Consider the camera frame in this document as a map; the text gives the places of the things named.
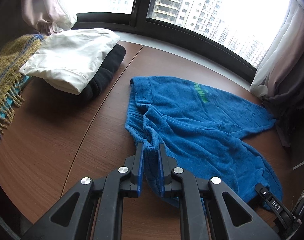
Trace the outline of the blue sweatpants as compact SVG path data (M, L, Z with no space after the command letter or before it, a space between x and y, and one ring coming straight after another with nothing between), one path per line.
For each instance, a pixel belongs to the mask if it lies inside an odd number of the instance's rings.
M158 150L202 179L221 178L241 199L262 184L278 199L283 190L271 165L244 139L265 132L275 119L265 108L224 90L171 76L130 81L126 130L144 146L144 174L160 196Z

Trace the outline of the dark grey curtain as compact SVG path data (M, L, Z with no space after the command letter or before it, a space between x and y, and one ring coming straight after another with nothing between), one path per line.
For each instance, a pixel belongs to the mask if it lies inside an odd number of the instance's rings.
M275 96L262 104L276 119L281 144L289 147L296 133L304 128L304 57L280 83Z

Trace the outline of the black folded garment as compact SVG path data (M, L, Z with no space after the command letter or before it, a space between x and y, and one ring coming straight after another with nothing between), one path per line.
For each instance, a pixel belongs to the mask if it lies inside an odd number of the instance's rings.
M100 68L79 94L83 101L91 101L98 97L111 83L115 73L119 69L126 50L123 46L116 44L103 60Z

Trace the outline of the white folded garment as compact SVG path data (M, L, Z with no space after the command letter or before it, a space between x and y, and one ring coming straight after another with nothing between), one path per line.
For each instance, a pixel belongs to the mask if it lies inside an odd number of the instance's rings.
M79 95L120 39L103 28L51 34L19 72L44 79L57 90Z

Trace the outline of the white sheer curtain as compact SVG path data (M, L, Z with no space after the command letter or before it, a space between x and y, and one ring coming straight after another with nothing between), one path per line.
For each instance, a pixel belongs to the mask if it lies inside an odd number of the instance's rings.
M258 65L250 92L259 98L272 97L304 52L304 10L290 0L287 16Z

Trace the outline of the teal cloth under scarf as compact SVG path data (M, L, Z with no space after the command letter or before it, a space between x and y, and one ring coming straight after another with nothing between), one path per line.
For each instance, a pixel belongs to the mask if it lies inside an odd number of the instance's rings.
M5 99L0 106L0 118L5 119L7 118L7 114L11 113L14 116L13 105L16 107L20 107L24 102L22 97L22 91L27 86L29 81L31 81L30 76L22 76L21 80L16 81L14 86L8 91L5 95Z

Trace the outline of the mustard plaid fringed scarf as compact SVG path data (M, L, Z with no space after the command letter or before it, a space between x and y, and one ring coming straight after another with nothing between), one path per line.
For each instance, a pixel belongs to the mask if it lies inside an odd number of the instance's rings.
M0 106L5 95L14 86L16 81L21 80L23 74L19 69L41 47L47 36L42 34L27 34L8 42L0 50ZM0 141L4 129L12 123L14 116L7 114L7 118L0 118Z

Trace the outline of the pink left curtain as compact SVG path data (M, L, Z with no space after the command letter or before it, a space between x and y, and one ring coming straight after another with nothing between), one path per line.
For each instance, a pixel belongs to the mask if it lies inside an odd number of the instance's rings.
M22 18L41 34L51 35L71 30L77 15L60 0L21 0Z

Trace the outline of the black window frame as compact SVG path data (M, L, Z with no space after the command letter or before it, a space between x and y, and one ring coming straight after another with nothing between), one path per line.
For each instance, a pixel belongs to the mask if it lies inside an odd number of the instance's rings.
M77 15L73 29L106 28L168 42L220 64L251 83L256 68L223 45L183 27L148 17L153 0L134 0L130 14L86 12Z

